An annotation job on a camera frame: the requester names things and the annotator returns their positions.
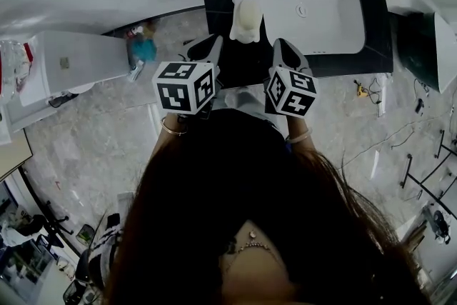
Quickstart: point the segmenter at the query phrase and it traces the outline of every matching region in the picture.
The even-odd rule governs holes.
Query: black countertop
[[[392,72],[391,30],[386,0],[360,0],[365,22],[366,42],[358,54],[307,55],[313,75],[336,76]],[[242,44],[229,38],[233,19],[232,0],[205,0],[210,34],[224,37],[219,79],[225,88],[261,84],[268,76],[272,47],[262,20],[261,40]]]

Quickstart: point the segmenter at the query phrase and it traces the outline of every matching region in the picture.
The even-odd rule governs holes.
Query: necklace
[[[233,261],[230,262],[230,264],[227,266],[225,272],[229,272],[229,269],[231,267],[231,265],[235,262],[235,260],[238,258],[238,255],[246,250],[246,249],[250,249],[250,248],[260,248],[260,249],[263,249],[264,251],[267,251],[268,253],[270,253],[270,255],[273,257],[273,259],[276,261],[276,263],[282,267],[283,269],[285,269],[284,267],[284,264],[282,264],[277,258],[276,256],[274,255],[274,253],[272,252],[271,248],[266,245],[266,244],[263,244],[261,243],[260,241],[257,241],[256,240],[256,237],[257,237],[257,234],[254,230],[251,230],[249,232],[249,241],[247,241],[243,246],[241,246],[237,251],[236,251],[236,254],[235,254],[235,257],[233,258]]]

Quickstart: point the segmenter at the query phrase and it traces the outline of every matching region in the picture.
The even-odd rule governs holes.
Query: long dark hair
[[[280,252],[293,264],[288,271],[298,289],[295,301],[429,304],[395,231],[323,155],[289,153],[287,161],[271,166],[265,157],[254,158],[261,153],[256,146],[268,146],[261,145],[261,137],[248,149],[232,136],[212,132],[216,135],[207,139],[176,138],[150,160],[126,220],[105,304],[223,302],[219,244],[230,239],[227,233],[233,236],[230,225],[242,225],[238,211],[251,204],[249,190],[257,190],[262,203],[270,200],[256,206],[260,217],[283,220],[284,235],[290,236],[293,253]],[[252,135],[243,139],[252,142]],[[202,156],[205,144],[222,145],[222,153]],[[245,164],[247,159],[254,160]]]

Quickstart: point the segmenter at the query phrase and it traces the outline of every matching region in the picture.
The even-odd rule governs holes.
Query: bracelet
[[[313,133],[313,129],[310,127],[308,130],[306,130],[306,132],[303,135],[297,136],[294,139],[287,139],[286,143],[288,143],[288,144],[296,144],[296,143],[298,143],[300,141],[306,140],[308,137],[311,136],[312,133]]]
[[[177,131],[170,130],[167,126],[165,126],[165,123],[164,123],[165,118],[166,117],[164,117],[162,120],[160,120],[160,125],[162,125],[162,129],[164,129],[166,132],[168,132],[171,135],[175,135],[175,136],[180,136],[180,135],[187,134],[187,130],[189,129],[188,127],[183,132],[177,132]]]

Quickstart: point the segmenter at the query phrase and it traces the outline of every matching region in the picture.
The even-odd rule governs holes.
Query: transparent plastic bottle
[[[0,106],[11,101],[24,86],[30,62],[23,44],[13,40],[0,41]]]

